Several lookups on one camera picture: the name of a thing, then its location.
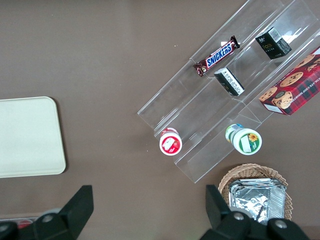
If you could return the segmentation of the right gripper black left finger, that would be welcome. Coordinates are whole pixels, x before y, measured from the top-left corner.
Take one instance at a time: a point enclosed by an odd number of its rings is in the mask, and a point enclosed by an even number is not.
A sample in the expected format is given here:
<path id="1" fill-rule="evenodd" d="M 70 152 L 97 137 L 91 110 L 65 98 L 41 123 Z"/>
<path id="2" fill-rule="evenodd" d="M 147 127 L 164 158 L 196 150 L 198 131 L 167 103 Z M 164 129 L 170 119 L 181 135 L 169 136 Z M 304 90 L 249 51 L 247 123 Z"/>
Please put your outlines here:
<path id="1" fill-rule="evenodd" d="M 83 185 L 59 212 L 44 214 L 32 224 L 34 239 L 76 240 L 93 210 L 93 187 Z"/>

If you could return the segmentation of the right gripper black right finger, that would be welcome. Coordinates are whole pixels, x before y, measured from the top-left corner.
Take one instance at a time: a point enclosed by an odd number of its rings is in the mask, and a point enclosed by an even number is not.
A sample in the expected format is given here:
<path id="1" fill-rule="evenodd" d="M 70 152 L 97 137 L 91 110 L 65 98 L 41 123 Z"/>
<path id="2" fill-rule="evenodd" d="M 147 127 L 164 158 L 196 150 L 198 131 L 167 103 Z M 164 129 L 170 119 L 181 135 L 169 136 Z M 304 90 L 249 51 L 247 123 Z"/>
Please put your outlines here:
<path id="1" fill-rule="evenodd" d="M 205 189 L 205 208 L 211 228 L 200 240 L 245 240 L 251 230 L 250 218 L 228 207 L 215 185 Z"/>

